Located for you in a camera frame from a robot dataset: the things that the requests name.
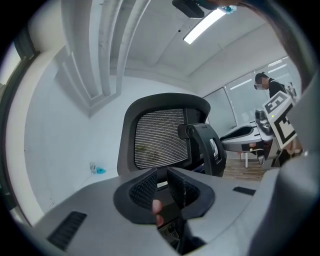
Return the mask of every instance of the man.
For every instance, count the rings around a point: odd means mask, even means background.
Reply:
[[[282,91],[286,93],[285,86],[278,83],[276,80],[269,78],[265,72],[258,73],[255,75],[254,88],[256,90],[268,90],[270,98],[277,94],[277,92]]]

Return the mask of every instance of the black shirt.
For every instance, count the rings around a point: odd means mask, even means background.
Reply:
[[[270,78],[269,79],[269,95],[270,98],[272,98],[274,95],[277,94],[277,92],[282,91],[285,94],[287,93],[285,90],[285,86],[279,82],[277,82],[276,80]]]

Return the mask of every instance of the vent grille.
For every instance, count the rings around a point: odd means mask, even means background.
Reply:
[[[86,217],[87,215],[84,213],[77,211],[71,212],[47,240],[54,246],[65,251]]]

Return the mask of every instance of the mesh chair back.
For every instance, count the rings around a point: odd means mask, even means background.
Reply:
[[[163,93],[135,101],[127,110],[118,156],[118,173],[192,163],[199,153],[189,139],[181,139],[178,126],[204,123],[210,111],[206,100],[182,93]]]

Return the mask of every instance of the wooden floor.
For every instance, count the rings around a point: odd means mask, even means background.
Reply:
[[[246,181],[261,181],[265,171],[262,170],[258,160],[248,159],[248,168],[245,168],[245,160],[227,159],[223,173],[224,178]]]

